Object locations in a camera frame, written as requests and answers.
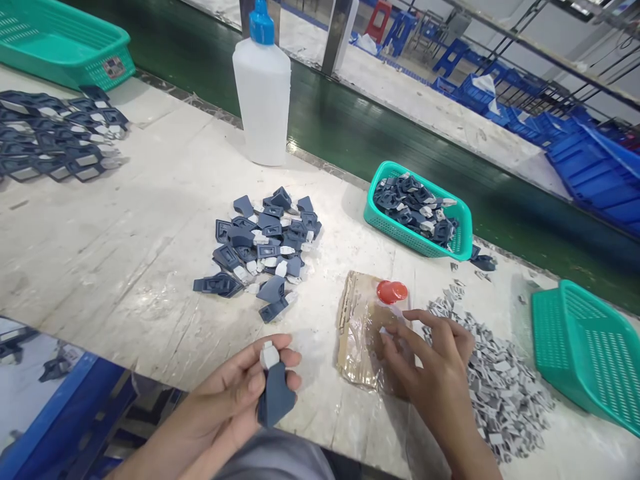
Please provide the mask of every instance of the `pile of small gray parts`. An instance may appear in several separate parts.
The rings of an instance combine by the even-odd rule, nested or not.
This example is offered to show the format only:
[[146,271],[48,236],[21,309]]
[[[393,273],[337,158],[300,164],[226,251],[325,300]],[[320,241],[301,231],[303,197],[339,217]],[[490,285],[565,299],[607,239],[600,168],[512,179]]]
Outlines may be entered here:
[[[429,304],[438,317],[450,317],[470,331],[475,350],[469,360],[469,394],[478,432],[489,444],[498,463],[527,458],[536,448],[544,448],[542,430],[549,428],[545,412],[555,408],[549,391],[518,356],[514,344],[494,338],[493,332],[465,312],[461,300],[464,284],[455,284]],[[431,342],[431,330],[423,327]]]

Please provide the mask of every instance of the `teal plastic basket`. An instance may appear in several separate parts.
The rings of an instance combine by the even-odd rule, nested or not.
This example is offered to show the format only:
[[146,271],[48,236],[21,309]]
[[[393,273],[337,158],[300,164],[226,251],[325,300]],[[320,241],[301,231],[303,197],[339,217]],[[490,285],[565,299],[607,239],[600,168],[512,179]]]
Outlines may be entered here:
[[640,340],[616,310],[574,282],[533,294],[535,363],[584,410],[640,437]]
[[[375,186],[380,183],[380,180],[389,177],[399,177],[407,172],[412,174],[416,180],[428,188],[436,197],[457,200],[456,205],[444,209],[448,218],[456,218],[456,220],[460,222],[460,225],[456,229],[455,236],[449,242],[452,251],[444,249],[440,245],[436,245],[434,242],[427,240],[422,235],[418,235],[416,232],[409,230],[404,225],[386,216],[375,206],[373,193],[375,192]],[[471,251],[473,249],[473,225],[471,224],[471,211],[467,204],[455,195],[450,194],[448,191],[422,178],[420,175],[416,175],[411,170],[407,170],[402,165],[398,165],[396,162],[382,162],[375,172],[367,196],[365,220],[368,224],[378,230],[382,230],[388,236],[395,238],[426,257],[451,257],[458,261],[467,261],[471,257]]]
[[110,90],[135,72],[129,34],[55,0],[0,0],[0,62],[79,90]]

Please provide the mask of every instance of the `glue bottle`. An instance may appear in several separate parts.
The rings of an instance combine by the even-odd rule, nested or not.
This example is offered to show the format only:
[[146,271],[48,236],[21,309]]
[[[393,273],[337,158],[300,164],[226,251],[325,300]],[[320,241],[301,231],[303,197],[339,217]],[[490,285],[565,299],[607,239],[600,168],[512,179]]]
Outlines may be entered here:
[[284,165],[291,93],[291,60],[273,43],[266,0],[249,14],[251,38],[235,46],[233,72],[249,160]]

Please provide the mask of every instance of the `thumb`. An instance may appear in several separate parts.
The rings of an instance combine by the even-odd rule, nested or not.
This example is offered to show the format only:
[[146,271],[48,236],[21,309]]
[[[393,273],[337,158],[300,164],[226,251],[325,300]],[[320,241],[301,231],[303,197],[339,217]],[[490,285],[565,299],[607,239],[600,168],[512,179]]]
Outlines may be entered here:
[[247,376],[240,383],[229,386],[226,390],[213,395],[199,395],[192,409],[202,415],[194,415],[205,422],[208,428],[218,426],[258,400],[265,389],[265,374],[262,370],[253,376]]
[[389,366],[391,366],[405,389],[409,390],[409,386],[417,380],[417,372],[408,364],[402,353],[398,352],[398,348],[390,336],[384,334],[380,334],[380,336],[382,337],[385,358]]

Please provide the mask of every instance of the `table surface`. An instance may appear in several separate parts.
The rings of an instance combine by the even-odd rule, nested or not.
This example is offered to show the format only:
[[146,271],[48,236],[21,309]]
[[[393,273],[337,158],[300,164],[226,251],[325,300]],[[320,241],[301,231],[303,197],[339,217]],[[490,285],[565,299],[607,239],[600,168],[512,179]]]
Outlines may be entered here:
[[[77,96],[5,68],[0,80],[6,89]],[[136,79],[109,94],[133,123],[117,145],[127,158],[120,169],[86,184],[0,184],[0,313],[184,390],[256,338],[291,332],[304,383],[280,428],[401,478],[448,478],[410,405],[354,387],[334,367],[348,271],[406,283],[414,307],[461,280],[465,309],[520,346],[529,364],[529,306],[517,297],[530,294],[530,281],[548,289],[556,280],[497,252],[492,282],[470,263],[452,272],[449,260],[424,258],[366,224],[361,181],[300,152],[283,168],[254,165],[242,154],[242,131]],[[298,302],[265,325],[254,296],[222,299],[191,286],[210,272],[215,219],[228,217],[234,199],[259,200],[281,185],[311,197],[323,233],[305,254]],[[506,479],[637,477],[640,439],[554,396],[546,449],[502,466]]]

